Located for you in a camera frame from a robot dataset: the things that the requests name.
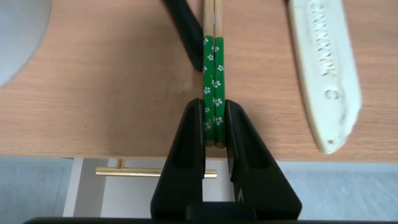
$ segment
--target drawer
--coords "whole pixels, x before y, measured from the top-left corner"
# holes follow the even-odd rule
[[[161,168],[165,160],[126,160],[126,167]],[[95,174],[99,166],[116,166],[116,159],[73,161],[64,217],[150,218],[150,201],[158,177],[106,177]],[[207,160],[207,169],[217,170],[217,178],[204,179],[203,201],[232,201],[228,164]]]

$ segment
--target white ceramic object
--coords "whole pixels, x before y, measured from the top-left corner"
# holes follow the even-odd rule
[[[0,0],[0,87],[39,46],[50,11],[51,0]]]
[[[290,0],[302,95],[319,151],[338,150],[361,109],[361,87],[341,0]]]

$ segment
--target bamboo chopstick tip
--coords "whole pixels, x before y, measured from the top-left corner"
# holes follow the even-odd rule
[[[205,145],[207,146],[207,147],[211,147],[211,146],[214,146],[216,143],[214,142],[214,140],[206,140],[206,143],[205,143]]]
[[[222,142],[218,142],[218,143],[216,143],[216,147],[219,148],[219,149],[224,149],[225,148],[225,144],[222,143]]]

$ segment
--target white flower print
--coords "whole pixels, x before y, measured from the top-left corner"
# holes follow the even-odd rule
[[[203,91],[205,92],[205,94],[210,93],[210,87],[205,87]]]
[[[210,129],[211,128],[211,122],[209,121],[209,122],[206,122],[206,126],[205,126],[205,128],[208,128],[208,129]]]
[[[220,125],[221,123],[224,123],[224,121],[223,121],[223,118],[222,117],[219,117],[219,118],[216,118],[216,124],[217,125]]]
[[[216,106],[219,106],[219,105],[223,104],[221,98],[218,98],[217,100],[215,100],[214,103],[216,104]]]
[[[220,81],[214,82],[214,80],[211,81],[211,84],[214,86],[214,88],[217,88],[221,85]]]

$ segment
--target gray round object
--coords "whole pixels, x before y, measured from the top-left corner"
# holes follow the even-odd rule
[[[0,87],[36,51],[50,19],[51,0],[0,0]]]

